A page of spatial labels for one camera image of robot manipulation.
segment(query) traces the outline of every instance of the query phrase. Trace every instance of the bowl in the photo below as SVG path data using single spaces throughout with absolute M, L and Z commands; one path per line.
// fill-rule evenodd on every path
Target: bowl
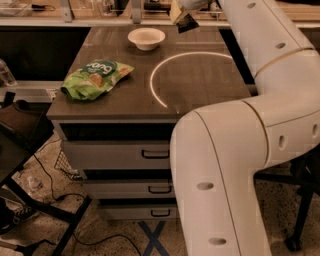
M 128 35 L 129 41 L 142 51 L 155 49 L 165 37 L 166 35 L 161 30 L 155 28 L 138 28 Z

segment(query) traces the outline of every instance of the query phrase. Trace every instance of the snack bag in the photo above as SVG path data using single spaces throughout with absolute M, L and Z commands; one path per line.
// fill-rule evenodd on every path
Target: snack bag
M 134 68 L 127 64 L 94 60 L 67 76 L 61 91 L 71 99 L 94 100 L 112 90 L 121 78 L 133 70 Z

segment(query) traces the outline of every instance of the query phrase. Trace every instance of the dresser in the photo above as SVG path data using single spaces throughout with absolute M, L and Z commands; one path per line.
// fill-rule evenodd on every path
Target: dresser
M 178 34 L 152 26 L 166 39 L 149 52 L 127 39 L 139 27 L 93 27 L 69 72 L 94 59 L 135 70 L 92 102 L 59 91 L 47 114 L 106 220 L 179 217 L 169 150 L 176 122 L 194 108 L 250 96 L 216 27 Z

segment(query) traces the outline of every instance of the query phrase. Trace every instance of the white drawer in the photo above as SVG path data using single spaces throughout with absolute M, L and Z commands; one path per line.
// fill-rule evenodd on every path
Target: white drawer
M 171 180 L 85 180 L 84 189 L 92 199 L 174 198 Z
M 64 141 L 62 143 L 74 169 L 169 169 L 168 141 Z
M 179 218 L 176 204 L 98 206 L 104 220 L 160 220 Z

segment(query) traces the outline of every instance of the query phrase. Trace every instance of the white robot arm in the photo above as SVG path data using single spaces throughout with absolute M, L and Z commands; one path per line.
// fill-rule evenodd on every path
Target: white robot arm
M 176 198 L 190 256 L 271 256 L 253 175 L 319 144 L 320 57 L 274 0 L 219 3 L 259 95 L 180 119 L 170 146 Z

